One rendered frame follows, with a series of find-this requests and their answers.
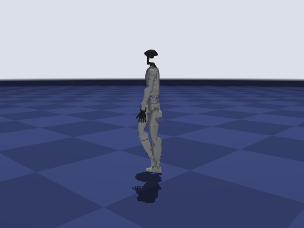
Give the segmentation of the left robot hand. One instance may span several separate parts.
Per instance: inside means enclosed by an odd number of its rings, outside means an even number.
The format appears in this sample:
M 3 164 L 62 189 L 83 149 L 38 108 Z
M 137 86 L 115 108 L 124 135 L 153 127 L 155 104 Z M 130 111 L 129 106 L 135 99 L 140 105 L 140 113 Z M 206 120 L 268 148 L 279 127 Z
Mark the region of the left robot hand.
M 146 114 L 145 114 L 145 112 L 146 112 L 146 108 L 145 108 L 145 111 L 142 111 L 141 109 L 140 109 L 140 113 L 137 115 L 137 117 L 136 117 L 136 119 L 139 117 L 139 121 L 140 121 L 140 119 L 141 119 L 141 123 L 143 122 L 144 123 L 144 121 L 146 122 Z M 139 122 L 138 121 L 138 122 Z

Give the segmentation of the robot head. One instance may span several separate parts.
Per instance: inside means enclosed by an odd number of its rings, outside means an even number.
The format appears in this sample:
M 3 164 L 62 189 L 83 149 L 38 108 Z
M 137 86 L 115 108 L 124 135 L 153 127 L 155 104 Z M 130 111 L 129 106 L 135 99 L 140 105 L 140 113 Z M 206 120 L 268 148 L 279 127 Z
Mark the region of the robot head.
M 147 56 L 147 64 L 153 67 L 157 67 L 155 63 L 149 62 L 150 58 L 154 58 L 154 56 L 158 55 L 157 52 L 155 50 L 147 50 L 144 54 Z

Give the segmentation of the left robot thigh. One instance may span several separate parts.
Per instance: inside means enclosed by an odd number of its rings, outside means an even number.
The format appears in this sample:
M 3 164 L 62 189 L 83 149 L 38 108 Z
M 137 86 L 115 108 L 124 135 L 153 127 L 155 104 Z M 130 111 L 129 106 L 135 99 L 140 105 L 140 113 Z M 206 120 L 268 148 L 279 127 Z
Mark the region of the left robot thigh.
M 154 110 L 151 111 L 148 123 L 149 136 L 153 144 L 155 144 L 156 139 L 161 139 L 157 137 L 159 124 L 156 119 L 161 119 L 162 111 L 158 107 L 154 107 Z

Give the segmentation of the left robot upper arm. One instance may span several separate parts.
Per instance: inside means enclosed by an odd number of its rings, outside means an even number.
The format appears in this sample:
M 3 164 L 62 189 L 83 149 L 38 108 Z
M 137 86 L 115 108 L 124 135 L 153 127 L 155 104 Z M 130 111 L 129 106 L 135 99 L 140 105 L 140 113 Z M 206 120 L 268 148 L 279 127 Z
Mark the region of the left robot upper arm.
M 157 76 L 157 70 L 156 69 L 150 69 L 149 78 L 148 78 L 148 87 L 147 87 L 147 88 L 150 88 L 150 93 L 152 92 L 156 76 Z

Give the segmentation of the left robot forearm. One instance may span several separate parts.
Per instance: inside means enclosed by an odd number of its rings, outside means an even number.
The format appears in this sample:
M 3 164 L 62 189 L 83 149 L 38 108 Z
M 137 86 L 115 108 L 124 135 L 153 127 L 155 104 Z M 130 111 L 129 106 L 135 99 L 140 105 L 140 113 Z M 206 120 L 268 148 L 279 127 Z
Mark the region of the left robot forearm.
M 142 111 L 145 111 L 145 108 L 146 108 L 146 105 L 147 105 L 147 102 L 148 102 L 149 98 L 150 98 L 150 88 L 145 88 L 143 99 L 142 99 L 143 101 L 141 102 L 141 105 L 142 105 L 141 110 Z

